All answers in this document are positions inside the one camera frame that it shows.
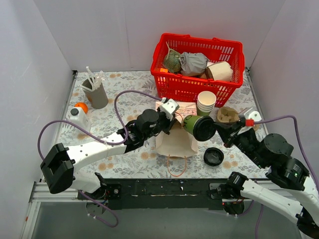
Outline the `beige paper bag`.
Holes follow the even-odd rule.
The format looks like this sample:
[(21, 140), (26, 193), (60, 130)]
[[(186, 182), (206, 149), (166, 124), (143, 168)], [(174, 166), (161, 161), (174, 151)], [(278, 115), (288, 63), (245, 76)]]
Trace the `beige paper bag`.
[(172, 177), (180, 177), (187, 169), (187, 165), (185, 164), (182, 172), (173, 174), (169, 168), (172, 160), (183, 159), (187, 163), (188, 158), (198, 153), (196, 139), (183, 128), (183, 120), (186, 116), (197, 115), (196, 104), (190, 102), (179, 102), (178, 104), (179, 109), (175, 113), (176, 122), (169, 131), (170, 134), (161, 132), (156, 136), (156, 151), (165, 157), (167, 170)]

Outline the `green paper coffee cup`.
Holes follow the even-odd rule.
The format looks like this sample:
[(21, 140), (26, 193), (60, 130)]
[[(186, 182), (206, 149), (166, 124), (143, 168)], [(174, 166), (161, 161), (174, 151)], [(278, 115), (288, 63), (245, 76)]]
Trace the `green paper coffee cup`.
[(191, 135), (195, 136), (196, 132), (199, 129), (200, 121), (202, 116), (197, 115), (188, 115), (183, 120), (183, 128)]

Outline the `black plastic cup lid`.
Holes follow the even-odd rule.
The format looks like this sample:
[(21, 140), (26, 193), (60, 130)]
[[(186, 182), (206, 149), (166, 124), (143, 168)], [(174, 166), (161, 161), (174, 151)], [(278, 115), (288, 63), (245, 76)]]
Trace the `black plastic cup lid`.
[(197, 141), (210, 140), (216, 133), (215, 121), (210, 116), (199, 117), (193, 126), (193, 136)]

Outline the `stack of green paper cups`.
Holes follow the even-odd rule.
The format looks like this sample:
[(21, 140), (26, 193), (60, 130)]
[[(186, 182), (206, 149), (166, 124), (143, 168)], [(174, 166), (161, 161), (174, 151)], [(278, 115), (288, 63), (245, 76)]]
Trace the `stack of green paper cups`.
[(210, 91), (203, 91), (197, 96), (197, 114), (199, 116), (208, 116), (212, 112), (216, 103), (216, 95)]

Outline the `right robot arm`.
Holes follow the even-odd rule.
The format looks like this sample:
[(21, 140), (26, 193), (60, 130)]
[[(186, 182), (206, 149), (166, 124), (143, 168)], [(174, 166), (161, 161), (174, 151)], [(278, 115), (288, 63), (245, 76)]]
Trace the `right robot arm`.
[(237, 122), (213, 125), (226, 148), (236, 146), (259, 168), (268, 168), (266, 177), (294, 196), (294, 200), (256, 184), (239, 172), (232, 172), (226, 183), (215, 189), (215, 194), (224, 199), (244, 197), (257, 201), (288, 218), (307, 236), (317, 239), (319, 192), (310, 168), (291, 156), (294, 148), (280, 134), (271, 133), (259, 141), (253, 129), (240, 131), (253, 122), (241, 117)]

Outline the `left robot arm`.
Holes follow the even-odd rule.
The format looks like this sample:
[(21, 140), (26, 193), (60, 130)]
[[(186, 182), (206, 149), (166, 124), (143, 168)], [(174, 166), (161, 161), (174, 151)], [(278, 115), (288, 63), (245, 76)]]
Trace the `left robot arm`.
[(99, 173), (86, 174), (81, 168), (109, 156), (134, 151), (160, 132), (169, 133), (175, 122), (174, 112), (147, 109), (136, 120), (100, 142), (69, 147), (62, 143), (54, 145), (40, 165), (50, 193), (57, 194), (71, 188), (90, 193), (95, 199), (103, 198), (106, 193), (103, 177)]

